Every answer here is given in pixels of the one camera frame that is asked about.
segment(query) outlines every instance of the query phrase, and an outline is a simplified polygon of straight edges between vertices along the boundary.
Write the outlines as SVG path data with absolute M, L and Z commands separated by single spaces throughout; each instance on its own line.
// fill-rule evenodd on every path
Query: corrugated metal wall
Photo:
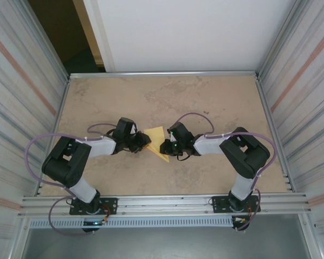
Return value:
M 35 182 L 23 152 L 33 137 L 51 132 L 67 75 L 25 1 L 0 0 L 0 258 L 8 252 L 15 217 Z M 33 146 L 39 173 L 49 140 Z
M 308 1 L 262 83 L 295 187 L 306 192 L 324 242 L 324 0 Z

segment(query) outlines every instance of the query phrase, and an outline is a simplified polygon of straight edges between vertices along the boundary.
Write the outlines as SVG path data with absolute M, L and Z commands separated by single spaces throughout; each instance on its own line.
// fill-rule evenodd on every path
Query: gray floor below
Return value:
M 100 229 L 66 237 L 30 231 L 23 258 L 310 258 L 297 215 L 257 216 L 245 233 L 232 228 Z

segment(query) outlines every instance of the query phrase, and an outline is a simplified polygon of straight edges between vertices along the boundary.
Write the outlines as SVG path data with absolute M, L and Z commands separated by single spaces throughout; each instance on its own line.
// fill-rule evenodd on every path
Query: yellow paper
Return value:
M 147 146 L 153 153 L 169 162 L 169 156 L 160 153 L 160 145 L 164 142 L 163 127 L 145 129 L 144 133 L 149 136 L 151 143 Z

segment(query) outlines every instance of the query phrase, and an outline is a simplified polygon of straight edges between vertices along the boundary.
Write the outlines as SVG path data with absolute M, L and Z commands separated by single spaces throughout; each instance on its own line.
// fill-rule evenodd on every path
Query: perforated metal panel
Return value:
M 56 228 L 93 228 L 84 226 L 83 219 L 53 219 Z M 113 217 L 102 228 L 156 228 L 156 227 L 232 227 L 231 216 L 211 217 Z M 31 229 L 50 228 L 48 219 L 34 219 Z

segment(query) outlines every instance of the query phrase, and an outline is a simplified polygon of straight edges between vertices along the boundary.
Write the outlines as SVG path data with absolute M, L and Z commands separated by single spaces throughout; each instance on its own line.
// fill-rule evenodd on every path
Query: tabletop surface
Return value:
M 116 124 L 120 117 L 137 123 L 138 129 L 166 129 L 183 114 L 207 116 L 215 134 L 241 126 L 271 138 L 271 133 L 252 76 L 135 77 L 72 79 L 58 132 L 96 137 L 86 129 L 96 123 Z M 189 115 L 182 123 L 193 135 L 211 129 L 202 117 Z M 110 127 L 100 126 L 107 132 Z M 273 153 L 272 147 L 261 141 Z M 87 161 L 84 174 L 102 195 L 174 195 L 227 193 L 236 171 L 224 155 L 192 156 L 170 162 L 148 149 L 138 154 L 120 152 Z M 257 183 L 262 192 L 286 192 L 281 167 L 276 160 Z M 53 186 L 43 186 L 41 195 L 63 195 Z

